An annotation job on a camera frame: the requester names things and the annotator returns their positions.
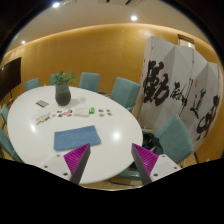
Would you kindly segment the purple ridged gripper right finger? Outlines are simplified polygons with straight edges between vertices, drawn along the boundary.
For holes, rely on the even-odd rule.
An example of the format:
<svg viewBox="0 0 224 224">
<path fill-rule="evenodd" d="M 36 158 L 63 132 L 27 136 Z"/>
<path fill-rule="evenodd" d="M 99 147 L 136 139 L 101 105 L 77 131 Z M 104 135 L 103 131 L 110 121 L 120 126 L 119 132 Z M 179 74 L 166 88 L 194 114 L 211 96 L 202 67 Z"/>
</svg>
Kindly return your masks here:
<svg viewBox="0 0 224 224">
<path fill-rule="evenodd" d="M 180 170 L 180 167 L 167 155 L 156 155 L 137 144 L 132 144 L 131 153 L 143 185 L 148 185 Z"/>
</svg>

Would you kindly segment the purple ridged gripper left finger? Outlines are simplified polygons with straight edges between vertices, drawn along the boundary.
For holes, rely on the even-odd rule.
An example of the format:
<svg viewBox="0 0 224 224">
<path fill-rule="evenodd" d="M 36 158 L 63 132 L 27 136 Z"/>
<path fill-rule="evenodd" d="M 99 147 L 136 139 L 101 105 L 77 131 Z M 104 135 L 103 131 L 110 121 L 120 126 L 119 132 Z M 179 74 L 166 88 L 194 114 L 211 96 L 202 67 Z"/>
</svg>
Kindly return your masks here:
<svg viewBox="0 0 224 224">
<path fill-rule="evenodd" d="M 53 156 L 44 164 L 44 169 L 72 183 L 78 184 L 89 156 L 90 145 L 85 144 L 71 150 L 65 155 L 57 154 Z"/>
</svg>

